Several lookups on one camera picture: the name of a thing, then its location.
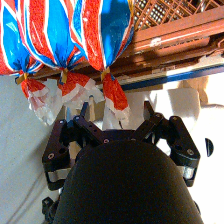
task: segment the gray floor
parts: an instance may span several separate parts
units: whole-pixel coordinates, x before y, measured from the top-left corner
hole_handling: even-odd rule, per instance
[[[0,223],[41,224],[50,192],[41,163],[51,127],[29,110],[13,77],[0,77]]]

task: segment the screw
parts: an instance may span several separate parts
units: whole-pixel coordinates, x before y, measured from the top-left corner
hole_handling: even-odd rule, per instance
[[[103,143],[108,143],[109,139],[104,139]]]
[[[54,153],[50,153],[49,155],[48,155],[48,159],[53,159],[54,158]]]
[[[188,150],[187,150],[187,153],[188,153],[190,156],[194,155],[194,152],[193,152],[193,150],[191,150],[191,149],[188,149]]]

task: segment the robotic arm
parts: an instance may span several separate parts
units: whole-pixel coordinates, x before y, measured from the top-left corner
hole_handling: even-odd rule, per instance
[[[85,120],[87,107],[55,123],[42,158],[49,189],[63,187],[56,203],[43,200],[49,223],[203,223],[187,190],[200,154],[181,118],[145,102],[149,119],[137,130],[101,131]],[[161,138],[170,156],[156,147]],[[75,161],[72,141],[82,148]]]

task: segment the red and blue bag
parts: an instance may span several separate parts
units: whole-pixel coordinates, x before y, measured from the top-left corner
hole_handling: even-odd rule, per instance
[[[40,120],[47,120],[49,89],[41,82],[30,79],[29,74],[39,71],[43,64],[35,60],[22,43],[19,33],[15,2],[0,1],[0,74],[16,77],[32,109]]]
[[[72,40],[82,47],[90,65],[105,71],[122,54],[134,33],[134,0],[68,0],[69,26]],[[120,102],[122,89],[112,78],[103,82],[106,105],[121,119],[129,110],[125,94]]]
[[[77,87],[83,84],[81,80],[86,77],[76,75],[70,70],[84,59],[84,51],[71,39],[69,10],[65,1],[16,0],[15,2],[21,36],[27,49],[35,59],[61,71],[57,98],[62,100],[61,102],[57,100],[57,104],[62,105],[69,101],[75,103],[74,99],[81,101],[81,96],[87,95],[89,89],[86,85],[82,88]],[[95,89],[95,82],[90,81],[89,77],[88,80],[93,84],[88,87]]]

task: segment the plastic bag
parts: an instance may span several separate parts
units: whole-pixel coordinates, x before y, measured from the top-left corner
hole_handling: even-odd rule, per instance
[[[89,101],[89,96],[93,96],[96,103],[103,101],[102,93],[95,87],[95,81],[88,76],[78,73],[68,72],[65,84],[58,85],[61,90],[62,103],[76,109],[81,109],[84,102]]]
[[[134,32],[133,0],[67,1],[72,40],[85,51],[91,66],[105,71],[131,42]],[[119,83],[103,82],[106,106],[117,119],[128,118],[129,107]]]
[[[1,0],[0,3],[0,74],[19,77],[37,72],[43,65],[31,57],[21,41],[14,1]]]
[[[71,40],[65,2],[60,0],[16,2],[20,32],[27,48],[37,60],[62,71],[57,97],[62,97],[62,104],[68,101],[80,104],[81,96],[87,94],[88,89],[85,85],[84,89],[76,86],[85,77],[79,75],[78,80],[77,76],[69,71],[81,62],[84,56],[82,48],[79,49],[79,45]]]
[[[16,76],[16,82],[21,83],[30,109],[40,120],[51,124],[49,89],[44,84],[27,77],[39,71],[43,64],[32,58],[22,43],[14,1],[2,0],[0,7],[0,74]]]
[[[117,79],[109,73],[103,80],[103,93],[107,107],[114,112],[116,118],[127,122],[130,111],[127,98]]]

